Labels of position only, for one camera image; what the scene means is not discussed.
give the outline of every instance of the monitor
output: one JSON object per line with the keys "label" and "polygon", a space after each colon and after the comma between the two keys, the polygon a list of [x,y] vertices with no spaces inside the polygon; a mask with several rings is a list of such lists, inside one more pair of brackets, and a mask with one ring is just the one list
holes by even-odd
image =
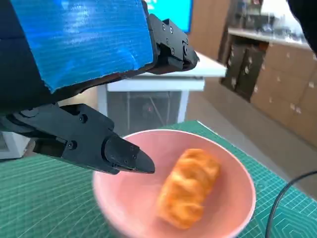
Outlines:
{"label": "monitor", "polygon": [[146,0],[149,13],[160,20],[171,19],[182,31],[189,33],[194,0]]}

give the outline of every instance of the pink bowl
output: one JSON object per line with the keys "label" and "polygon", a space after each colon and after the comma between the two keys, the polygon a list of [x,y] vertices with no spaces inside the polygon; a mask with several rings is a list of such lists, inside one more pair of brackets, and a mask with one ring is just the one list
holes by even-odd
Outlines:
{"label": "pink bowl", "polygon": [[[153,175],[94,172],[96,200],[114,227],[130,238],[236,237],[254,212],[253,181],[240,161],[218,144],[191,133],[149,130],[125,137],[154,161]],[[221,175],[204,205],[204,216],[192,228],[179,230],[157,217],[156,199],[180,155],[189,148],[204,149],[221,163]]]}

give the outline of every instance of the bowl rim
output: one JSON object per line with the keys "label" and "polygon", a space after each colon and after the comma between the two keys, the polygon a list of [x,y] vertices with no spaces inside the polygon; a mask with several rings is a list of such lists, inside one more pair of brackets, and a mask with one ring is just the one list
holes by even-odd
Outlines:
{"label": "bowl rim", "polygon": [[[243,221],[242,224],[240,224],[235,230],[233,230],[227,237],[228,238],[234,238],[234,237],[237,237],[245,228],[246,226],[248,225],[248,223],[250,222],[253,214],[254,214],[254,211],[255,211],[255,207],[256,207],[256,190],[255,190],[255,186],[254,186],[254,182],[253,182],[253,179],[250,175],[250,173],[248,172],[248,170],[245,168],[245,166],[241,163],[241,161],[235,156],[233,155],[230,151],[228,151],[227,149],[225,149],[223,146],[219,145],[218,143],[206,138],[206,137],[203,137],[201,135],[197,135],[197,134],[194,134],[194,133],[191,133],[191,132],[187,132],[187,131],[182,131],[182,130],[174,130],[174,129],[152,129],[152,130],[143,130],[143,131],[138,131],[138,132],[135,132],[133,134],[130,134],[130,135],[127,135],[127,136],[124,136],[123,138],[124,139],[127,139],[131,136],[134,136],[134,135],[137,135],[137,134],[141,134],[141,133],[147,133],[147,132],[153,132],[153,131],[174,131],[174,132],[180,132],[180,133],[184,133],[184,134],[189,134],[189,135],[193,135],[193,136],[197,136],[197,137],[200,137],[202,139],[205,139],[213,144],[215,144],[216,146],[220,147],[221,149],[223,149],[224,151],[226,151],[228,154],[230,154],[235,160],[236,162],[239,163],[239,165],[241,166],[241,168],[244,170],[245,174],[247,175],[248,179],[249,179],[249,182],[250,182],[250,185],[251,185],[251,190],[252,190],[252,205],[251,205],[251,209],[249,211],[249,214],[247,215],[247,217],[245,218],[245,220]],[[124,235],[126,236],[131,236],[132,234],[129,233],[127,231],[127,229],[122,229],[119,227],[119,224],[117,221],[114,221],[114,219],[110,219],[108,216],[107,216],[107,212],[108,212],[108,208],[110,207],[107,206],[107,204],[101,204],[100,203],[100,199],[101,199],[101,194],[100,192],[98,192],[98,190],[96,189],[96,185],[97,185],[97,175],[98,174],[102,174],[101,172],[97,172],[97,171],[94,171],[93,172],[93,181],[92,181],[92,184],[93,184],[93,191],[94,191],[94,196],[95,196],[95,199],[98,203],[98,206],[101,210],[101,212],[103,213],[103,215],[106,217],[106,219],[108,221],[110,221],[117,230],[119,230],[120,232],[122,232]]]}

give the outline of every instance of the robotic arm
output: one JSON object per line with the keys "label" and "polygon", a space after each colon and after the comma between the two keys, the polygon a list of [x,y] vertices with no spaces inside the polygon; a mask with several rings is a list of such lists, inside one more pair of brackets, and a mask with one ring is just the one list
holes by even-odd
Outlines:
{"label": "robotic arm", "polygon": [[9,25],[0,29],[0,130],[33,138],[35,152],[84,168],[113,175],[120,171],[154,173],[150,157],[115,134],[112,120],[87,105],[59,107],[56,103],[90,87],[144,72],[164,74],[196,66],[199,59],[188,44],[187,35],[170,20],[160,21],[149,15],[144,1],[142,5],[153,49],[152,63],[52,93],[41,79],[11,2],[2,1],[0,19],[5,17]]}

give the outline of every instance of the bread roll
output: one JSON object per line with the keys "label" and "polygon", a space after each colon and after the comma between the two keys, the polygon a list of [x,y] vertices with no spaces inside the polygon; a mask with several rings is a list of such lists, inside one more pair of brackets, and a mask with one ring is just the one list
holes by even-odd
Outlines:
{"label": "bread roll", "polygon": [[201,149],[188,149],[177,161],[158,197],[158,215],[188,229],[203,216],[202,203],[219,176],[220,164]]}

